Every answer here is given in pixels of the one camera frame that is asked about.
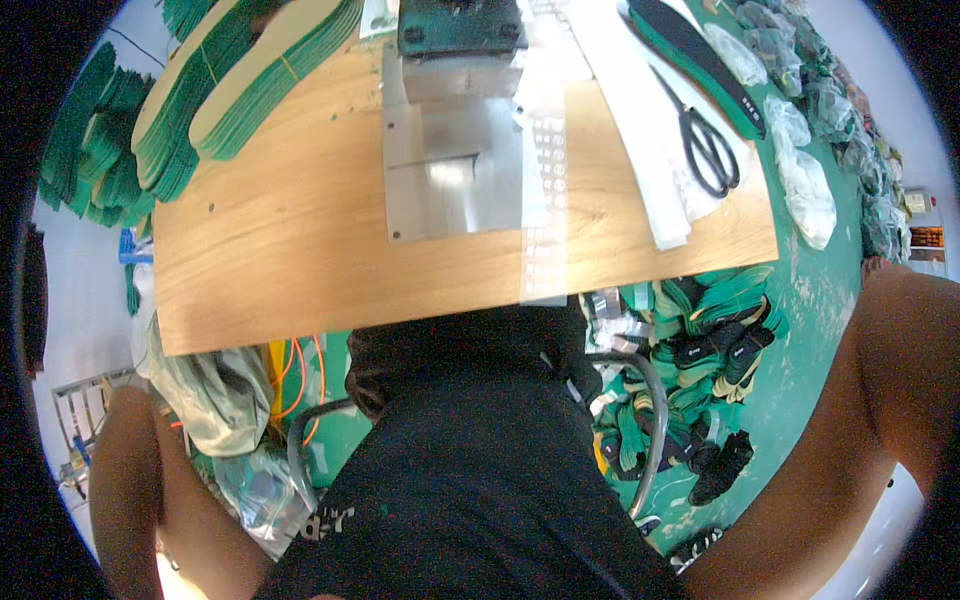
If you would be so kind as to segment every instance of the wooden table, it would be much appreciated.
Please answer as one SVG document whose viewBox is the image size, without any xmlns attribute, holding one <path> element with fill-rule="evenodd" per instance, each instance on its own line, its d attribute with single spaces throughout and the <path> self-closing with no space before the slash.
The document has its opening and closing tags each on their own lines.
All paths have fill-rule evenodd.
<svg viewBox="0 0 960 600">
<path fill-rule="evenodd" d="M 304 78 L 230 162 L 204 161 L 154 215 L 167 354 L 259 344 L 520 300 L 519 230 L 387 238 L 380 43 L 356 37 Z M 688 243 L 658 252 L 596 82 L 565 90 L 567 293 L 778 258 L 756 150 L 751 176 Z"/>
</svg>

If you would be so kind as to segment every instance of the metal plate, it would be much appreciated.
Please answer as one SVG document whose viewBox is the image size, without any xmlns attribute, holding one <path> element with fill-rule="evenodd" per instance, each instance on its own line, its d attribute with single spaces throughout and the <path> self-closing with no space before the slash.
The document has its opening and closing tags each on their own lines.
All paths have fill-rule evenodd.
<svg viewBox="0 0 960 600">
<path fill-rule="evenodd" d="M 404 243 L 520 228 L 523 129 L 515 119 L 514 101 L 454 95 L 445 102 L 411 106 L 402 72 L 395 46 L 385 45 L 383 158 L 389 239 Z"/>
</svg>

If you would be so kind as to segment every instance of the sneaker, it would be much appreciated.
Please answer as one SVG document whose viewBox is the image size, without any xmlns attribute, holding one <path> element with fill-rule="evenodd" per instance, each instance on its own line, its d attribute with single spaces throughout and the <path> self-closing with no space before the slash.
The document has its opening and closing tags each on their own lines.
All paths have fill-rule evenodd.
<svg viewBox="0 0 960 600">
<path fill-rule="evenodd" d="M 707 549 L 723 537 L 723 530 L 710 526 L 694 534 L 690 540 L 681 543 L 670 553 L 670 564 L 677 575 L 680 575 L 703 556 Z"/>
<path fill-rule="evenodd" d="M 687 498 L 692 506 L 707 506 L 731 488 L 740 471 L 754 457 L 750 446 L 750 434 L 746 431 L 732 433 L 727 438 L 716 460 L 706 465 L 704 472 L 694 484 Z"/>
<path fill-rule="evenodd" d="M 636 524 L 636 529 L 638 532 L 640 532 L 640 534 L 646 538 L 650 534 L 654 533 L 654 530 L 660 527 L 660 524 L 663 523 L 663 521 L 659 516 L 650 515 L 645 516 L 639 521 L 634 521 L 634 523 Z"/>
</svg>

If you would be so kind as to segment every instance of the bag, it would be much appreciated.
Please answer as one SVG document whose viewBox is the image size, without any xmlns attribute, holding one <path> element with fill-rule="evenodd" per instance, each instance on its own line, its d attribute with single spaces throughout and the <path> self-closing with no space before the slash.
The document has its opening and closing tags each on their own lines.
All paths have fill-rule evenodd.
<svg viewBox="0 0 960 600">
<path fill-rule="evenodd" d="M 203 454 L 236 456 L 256 449 L 274 401 L 256 348 L 165 356 L 154 315 L 147 359 L 151 383 Z"/>
</svg>

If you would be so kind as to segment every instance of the orange wire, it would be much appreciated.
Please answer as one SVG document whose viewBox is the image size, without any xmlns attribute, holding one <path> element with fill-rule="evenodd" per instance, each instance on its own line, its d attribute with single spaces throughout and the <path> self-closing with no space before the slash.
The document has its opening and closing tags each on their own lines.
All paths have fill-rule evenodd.
<svg viewBox="0 0 960 600">
<path fill-rule="evenodd" d="M 313 336 L 313 343 L 317 347 L 317 359 L 320 361 L 320 405 L 323 406 L 326 402 L 326 373 L 324 372 L 324 353 L 320 351 L 320 341 L 317 339 L 317 336 Z M 313 434 L 317 433 L 317 425 L 320 424 L 319 419 L 313 419 L 313 429 L 310 430 L 310 435 L 303 440 L 303 445 L 306 446 L 310 443 L 310 440 L 313 439 Z"/>
<path fill-rule="evenodd" d="M 270 382 L 270 385 L 275 386 L 280 381 L 283 381 L 283 377 L 287 376 L 287 372 L 290 371 L 290 365 L 293 365 L 293 364 L 294 364 L 294 347 L 293 345 L 290 345 L 290 358 L 287 359 L 287 366 L 283 369 L 283 372 L 279 375 L 279 377 L 277 377 L 276 379 Z"/>
<path fill-rule="evenodd" d="M 297 395 L 297 399 L 293 404 L 287 407 L 282 413 L 271 415 L 271 419 L 283 419 L 297 408 L 297 405 L 300 404 L 300 399 L 303 397 L 303 389 L 306 388 L 306 365 L 303 364 L 303 350 L 300 348 L 300 341 L 296 338 L 294 339 L 294 348 L 297 349 L 297 355 L 300 357 L 300 393 Z"/>
</svg>

